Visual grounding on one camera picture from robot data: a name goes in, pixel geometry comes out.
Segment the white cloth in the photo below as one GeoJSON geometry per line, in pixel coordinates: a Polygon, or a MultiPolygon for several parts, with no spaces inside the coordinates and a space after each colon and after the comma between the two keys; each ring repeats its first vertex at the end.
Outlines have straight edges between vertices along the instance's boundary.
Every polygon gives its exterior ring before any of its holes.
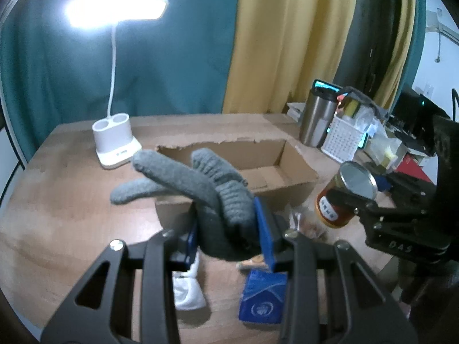
{"type": "Polygon", "coordinates": [[[195,311],[206,306],[198,281],[199,252],[187,272],[173,272],[174,304],[177,311],[195,311]]]}

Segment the steel travel mug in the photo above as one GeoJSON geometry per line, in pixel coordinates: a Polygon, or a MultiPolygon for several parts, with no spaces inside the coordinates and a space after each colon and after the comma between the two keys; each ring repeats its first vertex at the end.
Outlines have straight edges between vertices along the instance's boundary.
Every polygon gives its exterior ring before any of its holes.
{"type": "Polygon", "coordinates": [[[299,140],[306,146],[320,145],[338,106],[337,92],[333,89],[313,87],[308,95],[299,140]]]}

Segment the brown cardboard box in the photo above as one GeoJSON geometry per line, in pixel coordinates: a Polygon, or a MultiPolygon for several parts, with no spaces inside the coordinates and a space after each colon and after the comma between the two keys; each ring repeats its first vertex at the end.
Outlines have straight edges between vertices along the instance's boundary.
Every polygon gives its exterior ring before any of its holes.
{"type": "Polygon", "coordinates": [[[208,148],[245,178],[256,196],[263,196],[274,211],[301,205],[313,191],[318,174],[290,140],[235,140],[199,142],[187,146],[160,145],[157,151],[191,165],[192,152],[208,148]]]}

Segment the orange tin can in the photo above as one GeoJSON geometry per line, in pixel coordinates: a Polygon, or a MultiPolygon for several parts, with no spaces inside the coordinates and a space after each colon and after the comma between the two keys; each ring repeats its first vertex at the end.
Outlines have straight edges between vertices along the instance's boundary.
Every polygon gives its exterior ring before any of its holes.
{"type": "Polygon", "coordinates": [[[359,212],[359,204],[374,201],[377,182],[363,165],[343,162],[315,200],[319,219],[330,228],[344,227],[359,212]]]}

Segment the clear snack bag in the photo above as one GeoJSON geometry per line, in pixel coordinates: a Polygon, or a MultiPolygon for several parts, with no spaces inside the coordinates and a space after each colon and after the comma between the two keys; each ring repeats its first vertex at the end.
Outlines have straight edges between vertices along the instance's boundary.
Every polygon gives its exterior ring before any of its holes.
{"type": "Polygon", "coordinates": [[[306,207],[290,207],[287,209],[289,226],[309,239],[323,241],[326,236],[326,227],[314,211],[306,207]]]}

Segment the white perforated basket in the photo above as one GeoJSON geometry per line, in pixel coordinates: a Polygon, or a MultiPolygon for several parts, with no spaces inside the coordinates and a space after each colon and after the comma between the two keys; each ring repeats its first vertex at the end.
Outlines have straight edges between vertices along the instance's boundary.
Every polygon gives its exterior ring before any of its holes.
{"type": "Polygon", "coordinates": [[[320,150],[336,162],[352,161],[363,135],[347,121],[334,116],[320,150]]]}

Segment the grey knitted glove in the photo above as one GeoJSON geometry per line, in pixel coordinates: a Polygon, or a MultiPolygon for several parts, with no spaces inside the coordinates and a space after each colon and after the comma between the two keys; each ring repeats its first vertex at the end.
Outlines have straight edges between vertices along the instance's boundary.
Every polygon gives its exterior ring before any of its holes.
{"type": "Polygon", "coordinates": [[[132,159],[142,178],[112,190],[110,202],[128,204],[146,197],[185,196],[192,200],[204,254],[239,262],[261,254],[254,195],[247,181],[225,159],[208,148],[191,153],[185,165],[153,150],[140,150],[132,159]]]}

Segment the yellow green sponge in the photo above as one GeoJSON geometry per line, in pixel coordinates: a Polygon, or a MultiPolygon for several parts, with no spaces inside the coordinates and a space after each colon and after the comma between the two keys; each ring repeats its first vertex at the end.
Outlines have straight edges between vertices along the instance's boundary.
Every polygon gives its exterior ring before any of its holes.
{"type": "Polygon", "coordinates": [[[360,107],[360,101],[345,97],[340,103],[340,111],[342,116],[348,116],[352,118],[360,107]]]}

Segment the teal curtain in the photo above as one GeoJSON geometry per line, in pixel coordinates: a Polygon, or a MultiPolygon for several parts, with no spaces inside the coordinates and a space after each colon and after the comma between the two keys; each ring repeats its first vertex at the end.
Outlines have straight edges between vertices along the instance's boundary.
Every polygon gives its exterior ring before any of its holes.
{"type": "Polygon", "coordinates": [[[238,0],[167,0],[155,20],[71,25],[71,0],[1,0],[1,103],[29,161],[60,124],[219,114],[238,0]]]}

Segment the crumpled clear plastic bags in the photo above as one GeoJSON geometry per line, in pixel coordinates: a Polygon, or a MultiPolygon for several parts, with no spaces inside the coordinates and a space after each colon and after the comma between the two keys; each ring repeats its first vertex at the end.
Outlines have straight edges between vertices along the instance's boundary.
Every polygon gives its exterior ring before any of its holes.
{"type": "Polygon", "coordinates": [[[396,169],[406,153],[402,141],[386,132],[372,108],[361,106],[353,119],[354,126],[368,135],[369,140],[364,148],[366,154],[385,170],[396,169]]]}

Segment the white desk lamp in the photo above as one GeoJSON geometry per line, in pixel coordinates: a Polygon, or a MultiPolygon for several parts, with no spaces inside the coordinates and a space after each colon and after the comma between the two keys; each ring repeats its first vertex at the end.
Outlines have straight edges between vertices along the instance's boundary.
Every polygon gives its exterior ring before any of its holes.
{"type": "Polygon", "coordinates": [[[142,149],[132,133],[130,116],[112,113],[117,74],[117,27],[123,22],[159,20],[168,4],[168,0],[70,0],[64,7],[65,16],[75,29],[110,28],[111,68],[107,115],[92,125],[96,156],[103,169],[116,169],[128,163],[142,149]]]}

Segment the smartphone with lit screen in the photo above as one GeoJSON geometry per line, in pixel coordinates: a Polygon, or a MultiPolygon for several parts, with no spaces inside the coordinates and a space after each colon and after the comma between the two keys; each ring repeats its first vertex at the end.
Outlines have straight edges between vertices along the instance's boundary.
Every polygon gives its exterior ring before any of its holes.
{"type": "Polygon", "coordinates": [[[320,79],[315,79],[313,81],[311,88],[314,92],[327,92],[327,93],[337,93],[342,89],[342,87],[339,85],[335,85],[333,83],[326,82],[320,79]]]}

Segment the yellow curtain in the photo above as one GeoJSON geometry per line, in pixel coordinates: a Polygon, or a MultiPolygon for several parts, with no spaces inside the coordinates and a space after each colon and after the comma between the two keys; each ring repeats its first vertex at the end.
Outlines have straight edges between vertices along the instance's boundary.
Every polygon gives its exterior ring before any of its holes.
{"type": "Polygon", "coordinates": [[[333,79],[356,0],[239,0],[223,113],[279,113],[333,79]]]}

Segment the blue tissue packet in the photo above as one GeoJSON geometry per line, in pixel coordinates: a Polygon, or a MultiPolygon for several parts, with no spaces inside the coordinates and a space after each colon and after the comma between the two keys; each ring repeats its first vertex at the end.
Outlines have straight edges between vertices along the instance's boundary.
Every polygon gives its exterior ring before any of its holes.
{"type": "Polygon", "coordinates": [[[240,298],[239,320],[263,325],[280,324],[286,287],[287,275],[284,273],[250,271],[240,298]]]}

